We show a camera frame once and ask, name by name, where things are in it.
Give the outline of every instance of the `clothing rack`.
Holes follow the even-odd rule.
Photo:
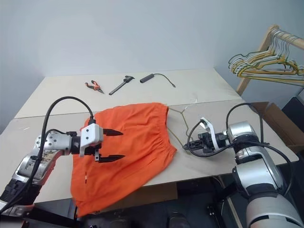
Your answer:
[[[271,38],[274,35],[274,33],[276,33],[277,31],[282,31],[282,30],[280,30],[278,25],[272,25],[268,28],[268,31],[265,34],[258,51],[267,51],[268,50],[268,48],[270,46],[270,43],[271,43]],[[290,38],[291,35],[292,34],[284,33],[283,35],[279,35],[279,36],[275,35],[275,36],[278,37],[281,40],[284,40],[284,41],[288,42],[289,44],[291,44],[291,45],[293,45],[297,48],[300,48],[300,49],[304,50],[304,39],[298,38],[298,39],[294,39],[294,40],[290,41],[289,38]],[[240,96],[243,94],[243,92],[246,89],[250,80],[251,80],[250,78],[242,78],[241,79],[241,81],[238,84],[238,87],[236,89],[236,92]]]

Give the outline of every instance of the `red pliers handle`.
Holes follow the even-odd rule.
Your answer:
[[[101,90],[99,84],[98,84],[96,81],[92,80],[91,82],[93,83],[93,85],[89,85],[89,84],[86,82],[86,83],[85,83],[86,87],[88,87],[88,88],[90,88],[90,89],[93,89],[93,90],[97,90],[97,91],[99,91],[100,93],[103,93],[103,94],[104,94],[104,92]]]

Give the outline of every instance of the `orange fabric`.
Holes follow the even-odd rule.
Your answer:
[[[95,115],[101,127],[123,133],[105,136],[99,153],[105,157],[110,154],[125,157],[97,163],[93,156],[73,156],[71,193],[78,216],[110,206],[169,165],[176,149],[169,141],[167,113],[167,106],[150,103],[119,106]]]

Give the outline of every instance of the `tabletop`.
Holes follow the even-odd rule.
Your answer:
[[[155,75],[151,80],[140,83],[140,79],[151,74],[166,75],[174,88],[163,76]],[[135,77],[115,94],[109,95],[123,82],[124,76]],[[105,94],[89,89],[85,82],[95,80]],[[76,75],[45,77],[15,118],[44,116],[49,106],[63,96],[75,96],[86,102],[93,112],[118,105],[160,102],[166,105],[184,105],[213,101],[241,99],[231,86],[213,69],[174,70],[157,72],[120,73],[112,75]],[[87,112],[78,102],[61,101],[54,114]]]
[[[220,132],[225,128],[226,114],[234,105],[243,102],[242,100],[230,100],[220,102],[208,102],[189,105],[171,106],[178,111],[185,107],[184,116],[190,128],[204,116],[214,125],[215,131]],[[77,131],[84,125],[88,113],[60,114],[50,117],[48,129],[57,128],[62,131]],[[13,119],[4,132],[0,135],[0,190],[4,189],[10,181],[11,176],[22,158],[31,151],[36,137],[40,134],[44,117],[29,117]],[[239,107],[230,115],[230,123],[249,121],[259,135],[259,118],[246,106]],[[186,126],[180,113],[170,110],[167,118],[168,128],[185,144]],[[197,134],[204,132],[199,128],[193,133],[194,139]],[[155,185],[173,181],[183,181],[194,178],[202,178],[214,175],[231,173],[235,166],[234,152],[232,149],[209,158],[199,158],[184,151],[178,140],[169,132],[171,143],[177,148],[171,164],[159,175],[151,179],[146,185]],[[265,142],[281,150],[291,161],[297,161],[297,156],[288,149],[277,134],[264,122]],[[270,151],[270,156],[275,164],[284,163],[276,153]],[[42,187],[36,202],[67,199],[71,197],[70,183],[72,174],[72,156],[62,156],[57,160],[48,181]]]

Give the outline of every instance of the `pliers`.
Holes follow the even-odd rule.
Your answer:
[[[97,90],[98,92],[105,94],[102,89],[100,88],[99,84],[97,84],[96,81],[92,80],[91,81],[93,83],[93,85],[89,85],[87,82],[85,83],[86,87],[93,89],[93,90]]]

